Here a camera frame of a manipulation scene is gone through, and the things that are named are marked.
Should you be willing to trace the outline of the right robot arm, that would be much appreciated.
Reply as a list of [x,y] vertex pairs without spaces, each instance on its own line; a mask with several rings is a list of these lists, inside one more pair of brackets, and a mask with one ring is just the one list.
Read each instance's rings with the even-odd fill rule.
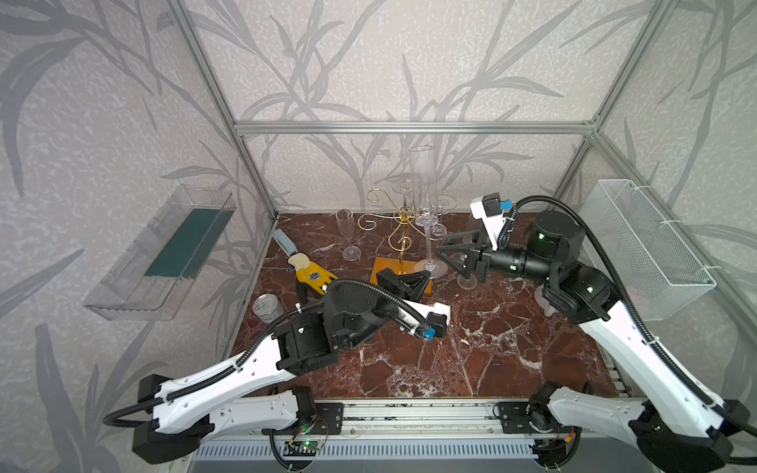
[[589,225],[567,204],[534,195],[516,203],[491,193],[472,201],[480,230],[447,235],[436,254],[460,276],[490,272],[542,285],[550,307],[601,346],[640,386],[643,400],[619,401],[548,382],[533,412],[636,447],[664,472],[755,466],[731,436],[755,436],[750,412],[692,376],[650,331]]

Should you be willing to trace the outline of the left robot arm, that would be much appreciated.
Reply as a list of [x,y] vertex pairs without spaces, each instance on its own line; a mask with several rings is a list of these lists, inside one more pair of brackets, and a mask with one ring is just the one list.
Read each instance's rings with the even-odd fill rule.
[[256,400],[250,394],[336,364],[390,321],[424,341],[443,337],[451,309],[420,302],[429,279],[427,271],[390,270],[374,284],[335,279],[319,300],[270,322],[244,352],[183,378],[143,378],[137,403],[106,414],[103,423],[132,430],[133,452],[150,464],[180,459],[230,433],[302,425],[317,416],[309,390]]

